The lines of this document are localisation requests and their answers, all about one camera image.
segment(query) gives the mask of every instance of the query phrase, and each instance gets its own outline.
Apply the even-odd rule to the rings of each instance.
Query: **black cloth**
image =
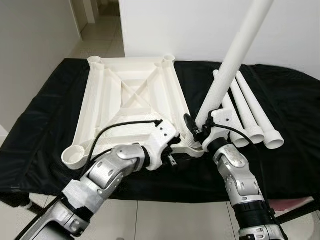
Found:
[[[191,115],[195,118],[220,63],[176,61]],[[79,171],[68,169],[61,154],[76,132],[90,67],[84,59],[65,59],[15,123],[0,149],[0,192],[58,195]],[[281,148],[257,144],[270,199],[292,199],[320,192],[320,81],[277,66],[241,67],[275,129]],[[240,148],[260,179],[257,155]],[[208,154],[192,159],[174,155],[178,171],[163,167],[126,177],[112,198],[203,203],[228,200],[224,181]]]

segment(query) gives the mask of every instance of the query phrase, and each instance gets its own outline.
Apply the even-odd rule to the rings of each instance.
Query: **white tube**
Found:
[[[254,93],[250,89],[248,83],[246,82],[244,76],[240,71],[237,72],[236,79],[241,87],[243,95],[245,96],[245,99],[251,109],[251,112],[254,115],[255,120],[264,131],[264,145],[268,149],[280,148],[285,143],[285,140],[282,138],[281,134],[277,130],[275,130],[274,126],[270,122],[268,116],[261,107],[260,103],[258,102],[257,98],[255,97]]]
[[[244,95],[241,92],[241,89],[236,81],[233,80],[231,84],[231,91],[238,108],[244,129],[248,133],[248,137],[254,144],[259,144],[265,139],[264,131],[261,127],[258,126],[252,112],[246,102]]]
[[[218,78],[213,82],[195,119],[198,128],[201,129],[205,124],[209,111],[219,108],[273,2],[274,0],[253,1],[239,32],[236,34],[225,56]],[[193,139],[191,132],[188,132],[187,138],[189,138],[188,142]]]
[[[219,73],[218,70],[213,71],[214,79],[217,78],[218,73]],[[234,123],[234,128],[239,130],[243,134],[248,135],[247,131],[244,130],[244,128],[241,125],[241,122],[240,122],[240,119],[237,115],[234,104],[232,103],[228,93],[226,93],[224,99],[222,100],[222,106],[224,109],[231,109],[232,110],[232,121]],[[230,132],[230,139],[231,139],[231,142],[233,142],[237,148],[243,148],[249,144],[249,142],[243,136],[239,135],[238,133],[236,133],[234,131]]]

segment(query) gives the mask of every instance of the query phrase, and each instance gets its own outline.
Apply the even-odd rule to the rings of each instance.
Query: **silver robot arm segment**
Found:
[[[164,149],[179,141],[179,133],[165,120],[151,133],[145,147],[116,146],[100,156],[80,180],[72,180],[62,191],[63,197],[21,239],[73,240],[81,236],[124,177],[143,167],[156,170],[162,165]]]
[[[240,240],[285,240],[266,204],[256,177],[250,172],[248,160],[233,144],[227,142],[230,131],[215,126],[232,128],[230,110],[218,109],[210,112],[203,130],[198,129],[189,115],[185,115],[184,120],[194,140],[199,141],[202,148],[213,155],[240,226]]]

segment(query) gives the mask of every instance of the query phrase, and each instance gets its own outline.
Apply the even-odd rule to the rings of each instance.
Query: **floor tile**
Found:
[[[55,196],[48,196],[48,199],[45,202],[44,207],[48,206],[55,198],[56,198]]]
[[[187,204],[139,201],[137,240],[234,240],[225,202]]]
[[[113,36],[113,40],[124,41],[124,38],[123,38],[123,35],[122,35],[121,22],[119,22],[119,25],[116,28],[116,31],[115,31],[114,36]]]
[[[46,201],[48,199],[47,195],[41,195],[41,194],[35,194],[35,193],[30,193],[30,199],[38,204],[40,207],[45,207]]]
[[[48,196],[31,194],[30,198],[41,207],[44,207]],[[36,215],[20,207],[12,208],[0,202],[0,216],[1,239],[11,240],[14,239]]]
[[[107,200],[80,239],[134,240],[137,205],[138,201]]]
[[[124,58],[125,57],[124,42],[113,40],[106,54],[106,57],[107,58]]]
[[[111,41],[120,23],[120,17],[103,16],[96,24],[87,24],[81,32],[82,39]]]
[[[85,40],[78,44],[70,54],[69,58],[87,59],[91,56],[106,58],[112,41]]]
[[[227,203],[235,239],[239,239],[239,225],[235,212],[230,204]],[[298,219],[289,221],[282,225],[282,228],[290,240],[315,240],[320,239],[320,220],[316,213],[308,214]]]

